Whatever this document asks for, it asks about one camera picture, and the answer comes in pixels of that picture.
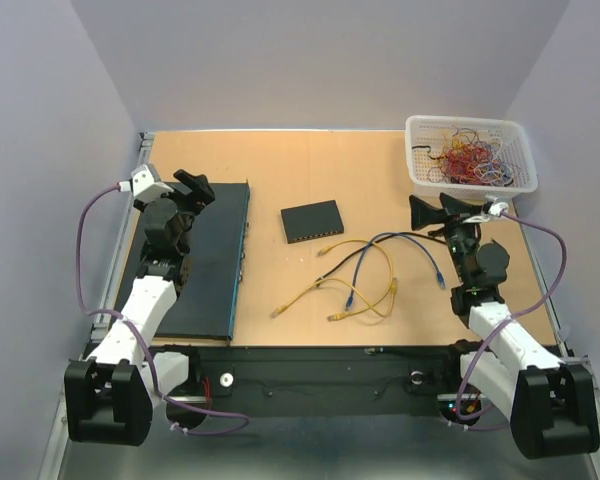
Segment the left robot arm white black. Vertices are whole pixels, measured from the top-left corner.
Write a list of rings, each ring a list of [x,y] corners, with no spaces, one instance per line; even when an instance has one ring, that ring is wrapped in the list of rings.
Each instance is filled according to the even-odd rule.
[[[145,240],[124,306],[119,311],[98,309],[112,318],[112,325],[86,358],[71,361],[65,371],[67,428],[74,442],[139,446],[167,393],[175,388],[190,394],[202,384],[202,369],[186,355],[149,351],[186,285],[195,218],[215,200],[206,176],[185,170],[173,176],[179,189],[163,182],[147,164],[108,189],[132,196]]]

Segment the large rack network switch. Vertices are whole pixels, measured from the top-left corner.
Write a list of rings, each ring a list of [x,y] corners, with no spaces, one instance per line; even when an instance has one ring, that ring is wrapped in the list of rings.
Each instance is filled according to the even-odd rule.
[[[250,186],[213,183],[216,200],[198,216],[191,240],[192,269],[158,339],[230,341],[242,278]]]

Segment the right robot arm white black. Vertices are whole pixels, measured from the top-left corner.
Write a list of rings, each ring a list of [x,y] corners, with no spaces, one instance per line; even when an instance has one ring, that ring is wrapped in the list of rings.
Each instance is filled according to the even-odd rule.
[[[482,242],[479,227],[507,217],[507,202],[470,204],[445,193],[439,200],[433,206],[410,196],[411,227],[444,239],[460,281],[451,291],[452,310],[482,340],[476,351],[444,361],[441,381],[452,390],[472,385],[485,394],[528,459],[596,452],[600,433],[592,374],[551,353],[520,323],[544,299],[513,313],[500,294],[510,255],[496,241]]]

